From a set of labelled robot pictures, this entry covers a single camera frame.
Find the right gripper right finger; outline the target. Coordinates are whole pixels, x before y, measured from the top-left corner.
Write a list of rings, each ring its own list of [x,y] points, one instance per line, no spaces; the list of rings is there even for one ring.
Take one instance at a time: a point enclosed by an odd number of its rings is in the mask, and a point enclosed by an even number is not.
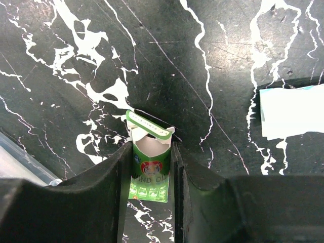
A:
[[[175,242],[323,242],[323,176],[234,176],[171,147]]]

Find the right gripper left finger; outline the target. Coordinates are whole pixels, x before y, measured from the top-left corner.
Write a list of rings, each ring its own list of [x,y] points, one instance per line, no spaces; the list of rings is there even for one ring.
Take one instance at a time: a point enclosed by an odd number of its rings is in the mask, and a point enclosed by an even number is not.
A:
[[[1,179],[1,242],[121,242],[133,146],[57,186]]]

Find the green wind oil box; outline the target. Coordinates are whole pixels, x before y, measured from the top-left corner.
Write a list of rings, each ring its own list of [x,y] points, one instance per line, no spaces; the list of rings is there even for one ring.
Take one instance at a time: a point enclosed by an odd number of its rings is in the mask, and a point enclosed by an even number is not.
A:
[[[130,110],[126,119],[133,143],[129,199],[167,203],[175,128],[165,129]]]

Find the clear first aid box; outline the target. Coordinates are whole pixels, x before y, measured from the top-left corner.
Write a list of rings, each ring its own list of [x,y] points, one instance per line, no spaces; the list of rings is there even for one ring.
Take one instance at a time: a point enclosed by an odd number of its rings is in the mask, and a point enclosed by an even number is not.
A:
[[[62,182],[3,133],[1,133],[1,178],[25,179],[42,187],[57,186]]]

